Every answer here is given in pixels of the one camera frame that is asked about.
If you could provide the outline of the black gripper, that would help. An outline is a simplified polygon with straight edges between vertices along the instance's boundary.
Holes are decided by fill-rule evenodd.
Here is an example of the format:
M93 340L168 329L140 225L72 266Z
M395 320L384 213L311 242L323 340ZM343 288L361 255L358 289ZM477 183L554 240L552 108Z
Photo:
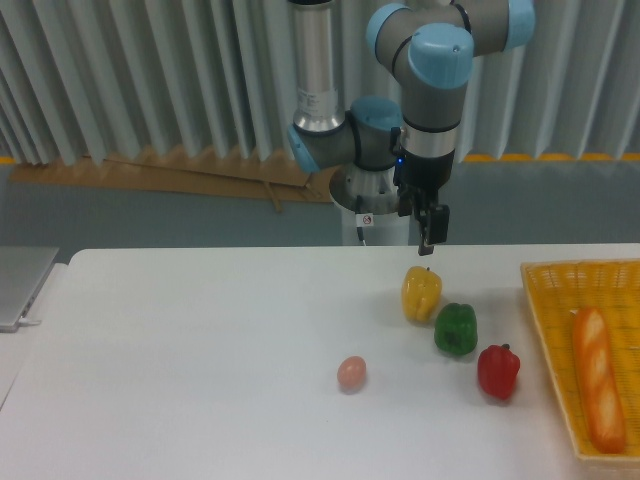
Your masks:
M420 157L406 152L396 160L394 185L398 192L398 215L413 214L414 191L437 198L439 190L449 181L454 153L439 157ZM447 205L429 204L417 210L420 243L418 253L430 255L448 236L450 209Z

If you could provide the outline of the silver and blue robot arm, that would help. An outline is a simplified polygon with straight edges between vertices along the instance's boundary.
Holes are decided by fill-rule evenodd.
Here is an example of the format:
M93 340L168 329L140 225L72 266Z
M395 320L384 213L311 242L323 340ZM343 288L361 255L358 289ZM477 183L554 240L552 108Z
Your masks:
M418 224L421 255L446 241L457 131L476 57L527 44L529 1L452 1L421 10L391 3L371 16L365 38L399 84L401 98L361 97L345 106L337 3L293 1L297 108L288 128L300 168L334 168L335 203L355 214L395 213Z

